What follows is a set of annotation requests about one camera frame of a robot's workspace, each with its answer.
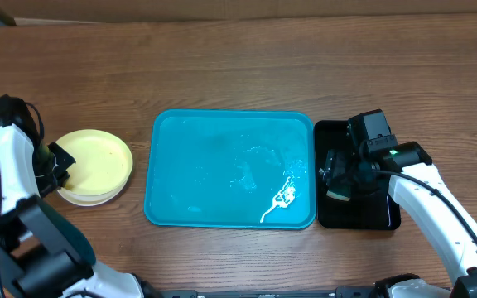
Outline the green rimmed plate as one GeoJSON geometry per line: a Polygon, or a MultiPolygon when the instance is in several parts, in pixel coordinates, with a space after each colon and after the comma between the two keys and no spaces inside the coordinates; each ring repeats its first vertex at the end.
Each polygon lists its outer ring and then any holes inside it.
{"type": "Polygon", "coordinates": [[[104,194],[132,173],[133,155],[128,145],[112,133],[84,129],[70,132],[56,143],[75,159],[63,188],[77,195],[104,194]]]}

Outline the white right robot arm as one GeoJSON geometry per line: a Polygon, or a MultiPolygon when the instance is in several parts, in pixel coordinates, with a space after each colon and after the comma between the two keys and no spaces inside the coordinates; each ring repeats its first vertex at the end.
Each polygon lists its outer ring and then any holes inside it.
{"type": "Polygon", "coordinates": [[[451,193],[432,159],[416,142],[358,152],[331,149],[318,174],[332,199],[386,190],[416,223],[441,259],[449,290],[415,276],[395,276],[375,286],[377,297],[477,297],[477,222],[451,193]]]}

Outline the white plate with red smears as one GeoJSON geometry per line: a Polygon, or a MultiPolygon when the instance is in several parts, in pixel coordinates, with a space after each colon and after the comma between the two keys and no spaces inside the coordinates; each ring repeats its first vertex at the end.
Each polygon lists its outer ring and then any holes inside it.
{"type": "Polygon", "coordinates": [[[125,186],[127,185],[129,179],[130,179],[130,175],[123,181],[123,183],[120,186],[114,188],[113,190],[110,190],[109,192],[106,192],[100,195],[77,195],[64,188],[58,189],[57,192],[61,198],[65,199],[69,203],[72,203],[78,206],[93,207],[100,204],[105,204],[109,202],[110,200],[113,200],[116,197],[118,197],[125,189],[125,186]]]}

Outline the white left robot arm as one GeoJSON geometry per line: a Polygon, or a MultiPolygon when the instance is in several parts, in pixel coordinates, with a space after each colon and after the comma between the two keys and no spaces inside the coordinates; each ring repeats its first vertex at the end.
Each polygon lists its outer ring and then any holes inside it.
{"type": "Polygon", "coordinates": [[[44,201],[75,160],[43,138],[31,103],[0,97],[0,296],[152,297],[145,281],[97,261],[88,239],[44,201]]]}

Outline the green yellow sponge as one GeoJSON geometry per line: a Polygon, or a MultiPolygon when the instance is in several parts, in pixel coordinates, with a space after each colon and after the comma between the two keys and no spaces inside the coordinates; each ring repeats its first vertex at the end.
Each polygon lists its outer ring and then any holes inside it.
{"type": "Polygon", "coordinates": [[[332,184],[327,187],[326,195],[339,201],[351,200],[351,186],[344,184],[332,184]]]}

